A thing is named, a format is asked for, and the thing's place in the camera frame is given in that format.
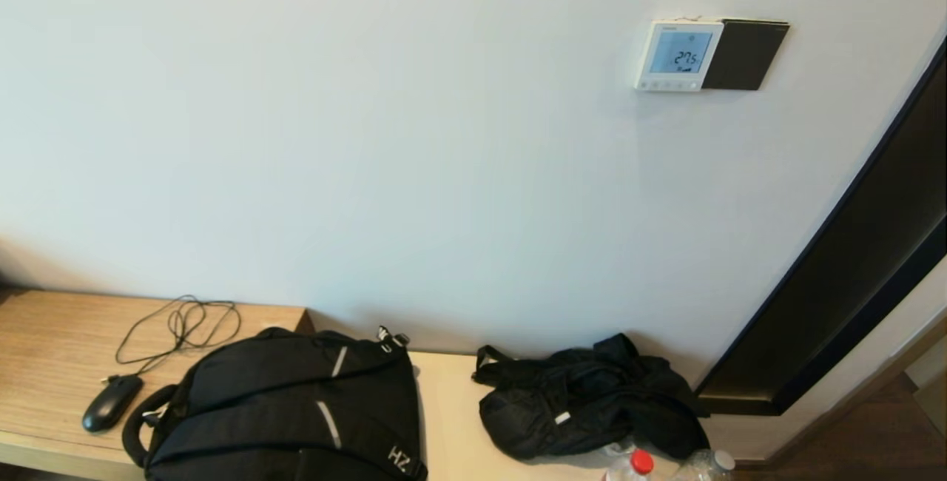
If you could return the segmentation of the white wall thermostat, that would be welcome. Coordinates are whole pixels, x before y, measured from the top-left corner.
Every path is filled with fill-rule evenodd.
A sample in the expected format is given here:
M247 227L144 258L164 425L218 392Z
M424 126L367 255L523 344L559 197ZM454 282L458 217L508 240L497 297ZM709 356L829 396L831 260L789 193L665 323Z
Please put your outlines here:
M653 20L633 89L701 91L723 31L721 19Z

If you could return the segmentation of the cream low cabinet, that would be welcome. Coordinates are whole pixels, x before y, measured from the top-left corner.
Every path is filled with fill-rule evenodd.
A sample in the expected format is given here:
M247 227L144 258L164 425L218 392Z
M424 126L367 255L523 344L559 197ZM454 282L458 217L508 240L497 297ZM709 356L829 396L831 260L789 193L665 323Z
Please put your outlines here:
M473 355L411 351L424 425L428 481L601 481L615 463L603 451L521 462L484 430L479 401L490 392L471 379Z

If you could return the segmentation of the crumpled black fabric bag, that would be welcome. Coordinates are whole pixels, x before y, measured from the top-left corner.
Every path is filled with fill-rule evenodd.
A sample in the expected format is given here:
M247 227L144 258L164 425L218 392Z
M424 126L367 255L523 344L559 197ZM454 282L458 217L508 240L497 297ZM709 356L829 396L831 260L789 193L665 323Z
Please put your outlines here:
M542 359L477 351L471 379L490 392L478 414L495 447L515 460L591 453L643 442L674 460L710 447L708 413L665 357L616 334Z

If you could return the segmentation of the large black backpack HZ print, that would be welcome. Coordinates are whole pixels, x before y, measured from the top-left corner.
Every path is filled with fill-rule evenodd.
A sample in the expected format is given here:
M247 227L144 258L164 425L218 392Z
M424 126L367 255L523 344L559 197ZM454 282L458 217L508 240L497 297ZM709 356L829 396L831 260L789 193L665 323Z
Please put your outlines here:
M123 447L145 481L428 481L409 342L270 327L143 400Z

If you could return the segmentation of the red cap water bottle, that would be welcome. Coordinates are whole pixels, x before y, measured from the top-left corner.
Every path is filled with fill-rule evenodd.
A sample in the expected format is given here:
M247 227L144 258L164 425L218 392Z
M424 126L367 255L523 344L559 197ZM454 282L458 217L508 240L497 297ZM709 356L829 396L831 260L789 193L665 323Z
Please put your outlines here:
M601 481L650 481L654 469L652 454L636 448L620 455L607 468Z

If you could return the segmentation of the white cap clear bottle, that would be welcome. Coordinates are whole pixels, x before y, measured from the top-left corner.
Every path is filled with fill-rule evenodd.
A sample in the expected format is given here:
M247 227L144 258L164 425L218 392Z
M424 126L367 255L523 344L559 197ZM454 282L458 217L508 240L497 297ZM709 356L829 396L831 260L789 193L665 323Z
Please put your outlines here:
M667 481L733 481L736 461L727 451L696 451L680 464Z

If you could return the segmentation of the black computer mouse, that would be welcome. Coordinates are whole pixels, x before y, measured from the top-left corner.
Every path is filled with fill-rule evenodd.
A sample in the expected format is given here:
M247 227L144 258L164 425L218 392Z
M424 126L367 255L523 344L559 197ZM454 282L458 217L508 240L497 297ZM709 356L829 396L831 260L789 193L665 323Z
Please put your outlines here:
M81 427L91 434L112 429L144 386L138 375L112 375L91 401L81 418Z

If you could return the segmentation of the light wooden desk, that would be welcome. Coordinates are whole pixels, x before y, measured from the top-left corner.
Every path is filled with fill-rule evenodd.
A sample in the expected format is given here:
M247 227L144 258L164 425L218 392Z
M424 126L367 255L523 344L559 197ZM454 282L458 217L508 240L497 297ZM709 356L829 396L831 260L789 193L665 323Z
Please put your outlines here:
M200 357L267 327L314 330L307 310L195 297L145 299L45 290L0 295L0 479L144 481L125 452L120 423L81 427L112 375L142 374L142 401L179 383Z

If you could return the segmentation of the black wall switch panel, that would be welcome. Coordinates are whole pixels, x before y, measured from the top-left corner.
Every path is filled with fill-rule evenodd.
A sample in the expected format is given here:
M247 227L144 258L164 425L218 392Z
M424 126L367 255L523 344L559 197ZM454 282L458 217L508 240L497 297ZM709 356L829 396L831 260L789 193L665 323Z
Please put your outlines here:
M781 20L724 18L701 89L757 91L791 24Z

